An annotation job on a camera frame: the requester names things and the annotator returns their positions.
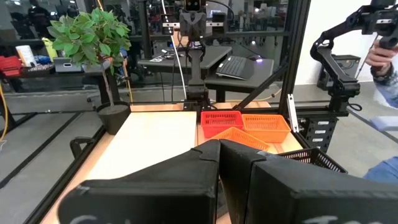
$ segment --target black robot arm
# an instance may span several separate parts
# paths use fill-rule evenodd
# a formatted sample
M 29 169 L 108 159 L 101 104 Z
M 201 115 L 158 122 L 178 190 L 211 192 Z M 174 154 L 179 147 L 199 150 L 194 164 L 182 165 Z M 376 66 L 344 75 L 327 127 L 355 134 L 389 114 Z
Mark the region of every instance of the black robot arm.
M 329 90 L 331 111 L 346 111 L 348 100 L 358 95 L 360 89 L 358 81 L 345 75 L 331 56 L 334 39 L 354 30 L 362 30 L 362 35 L 377 32 L 383 37 L 380 40 L 380 46 L 392 49 L 398 44 L 398 12 L 396 6 L 390 9 L 388 7 L 393 6 L 395 2 L 395 0 L 373 0 L 371 5 L 360 7 L 343 23 L 322 32 L 319 39 L 314 42 L 310 51 L 311 57 L 323 65 L 334 82 Z

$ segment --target keyboard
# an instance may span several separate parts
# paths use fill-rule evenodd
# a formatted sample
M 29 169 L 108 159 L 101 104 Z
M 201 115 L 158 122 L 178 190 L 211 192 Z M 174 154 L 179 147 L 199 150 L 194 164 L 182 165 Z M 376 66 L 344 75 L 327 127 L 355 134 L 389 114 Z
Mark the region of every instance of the keyboard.
M 254 62 L 252 60 L 229 56 L 217 68 L 217 75 L 230 78 L 249 80 L 254 72 Z

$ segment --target camera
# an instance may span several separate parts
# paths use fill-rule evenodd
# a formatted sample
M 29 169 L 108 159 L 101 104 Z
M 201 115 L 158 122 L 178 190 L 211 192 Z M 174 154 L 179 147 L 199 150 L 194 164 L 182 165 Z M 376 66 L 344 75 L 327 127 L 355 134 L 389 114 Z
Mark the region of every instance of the camera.
M 202 5 L 206 6 L 205 0 L 185 0 L 185 10 L 187 12 L 198 12 L 201 10 Z

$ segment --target plastic basket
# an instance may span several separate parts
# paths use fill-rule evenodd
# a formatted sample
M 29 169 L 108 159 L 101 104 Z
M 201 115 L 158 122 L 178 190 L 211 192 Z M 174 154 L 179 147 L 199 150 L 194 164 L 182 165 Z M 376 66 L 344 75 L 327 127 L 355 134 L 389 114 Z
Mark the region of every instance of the plastic basket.
M 342 168 L 337 162 L 321 152 L 319 149 L 303 149 L 294 152 L 285 152 L 278 154 L 285 158 L 294 159 L 296 161 L 304 162 L 307 164 L 313 164 L 318 167 L 323 167 L 336 172 L 347 173 L 347 170 Z
M 238 128 L 229 128 L 212 137 L 212 139 L 228 139 L 263 151 L 267 151 L 269 147 L 269 145 L 267 145 L 265 142 L 251 136 L 248 133 L 245 133 L 242 130 L 239 130 Z
M 240 111 L 203 111 L 201 112 L 200 124 L 205 138 L 211 138 L 231 127 L 243 129 Z
M 290 132 L 282 115 L 244 114 L 244 130 L 264 142 L 281 143 Z

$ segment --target sleeve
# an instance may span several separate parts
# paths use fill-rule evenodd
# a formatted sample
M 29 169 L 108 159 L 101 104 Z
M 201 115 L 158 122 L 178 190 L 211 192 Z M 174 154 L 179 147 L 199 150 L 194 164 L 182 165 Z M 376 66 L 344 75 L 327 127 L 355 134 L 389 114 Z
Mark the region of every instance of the sleeve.
M 376 88 L 387 103 L 394 108 L 398 108 L 398 70 L 396 68 L 398 68 L 398 60 L 392 62 L 391 68 L 385 76 L 378 77 L 375 75 L 375 71 L 371 70 Z

